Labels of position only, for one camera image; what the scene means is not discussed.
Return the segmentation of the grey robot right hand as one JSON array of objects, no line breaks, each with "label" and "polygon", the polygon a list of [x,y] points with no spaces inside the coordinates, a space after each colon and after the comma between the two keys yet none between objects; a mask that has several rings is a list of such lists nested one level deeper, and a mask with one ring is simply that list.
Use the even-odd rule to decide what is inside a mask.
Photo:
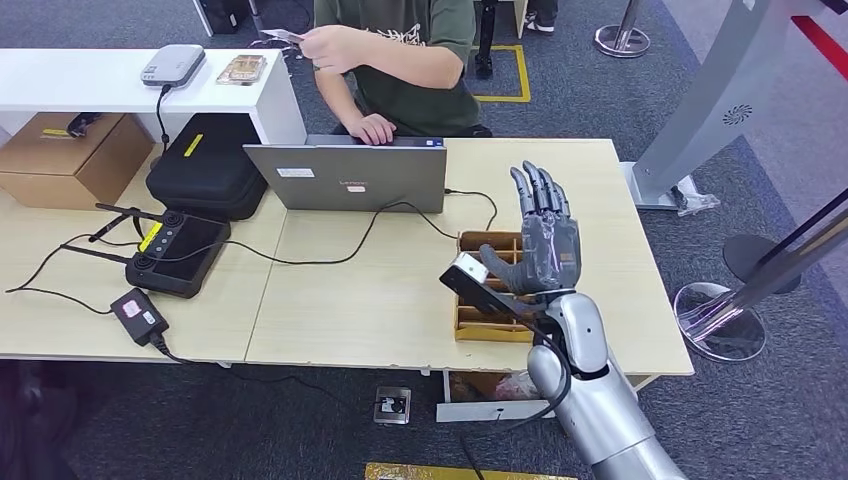
[{"label": "grey robot right hand", "polygon": [[512,167],[510,175],[522,214],[521,260],[509,264],[484,244],[482,264],[515,295],[573,290],[581,274],[581,243],[564,189],[529,161]]}]

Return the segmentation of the person's right hand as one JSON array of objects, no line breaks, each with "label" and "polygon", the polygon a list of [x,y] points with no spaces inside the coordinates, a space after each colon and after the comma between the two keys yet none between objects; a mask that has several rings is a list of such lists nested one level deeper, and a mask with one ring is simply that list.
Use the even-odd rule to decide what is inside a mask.
[{"label": "person's right hand", "polygon": [[380,114],[358,115],[343,122],[348,133],[368,145],[393,142],[396,125]]}]

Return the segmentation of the person's left hand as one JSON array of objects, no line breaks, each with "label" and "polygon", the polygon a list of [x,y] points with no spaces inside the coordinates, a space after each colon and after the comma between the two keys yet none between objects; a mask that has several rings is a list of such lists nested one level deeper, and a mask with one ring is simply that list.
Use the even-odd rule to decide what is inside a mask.
[{"label": "person's left hand", "polygon": [[319,70],[343,74],[362,64],[363,35],[342,25],[316,27],[303,36],[300,48]]}]

